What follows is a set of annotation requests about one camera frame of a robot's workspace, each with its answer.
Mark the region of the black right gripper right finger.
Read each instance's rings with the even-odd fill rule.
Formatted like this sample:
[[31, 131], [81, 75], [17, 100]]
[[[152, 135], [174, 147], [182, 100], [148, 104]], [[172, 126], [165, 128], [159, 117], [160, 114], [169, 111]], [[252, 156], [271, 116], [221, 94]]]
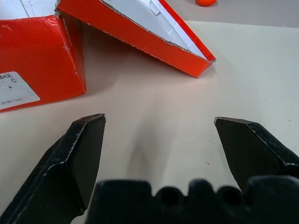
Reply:
[[240, 189], [248, 180], [262, 175], [289, 175], [298, 178], [299, 158], [261, 124], [244, 119], [216, 117], [214, 125]]

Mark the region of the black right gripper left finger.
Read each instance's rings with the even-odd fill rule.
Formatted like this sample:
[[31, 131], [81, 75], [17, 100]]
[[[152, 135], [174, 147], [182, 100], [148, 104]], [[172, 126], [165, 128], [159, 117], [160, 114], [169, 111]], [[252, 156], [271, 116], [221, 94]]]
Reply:
[[85, 213], [99, 170], [106, 117], [73, 121], [42, 156], [0, 217], [2, 224], [69, 224]]

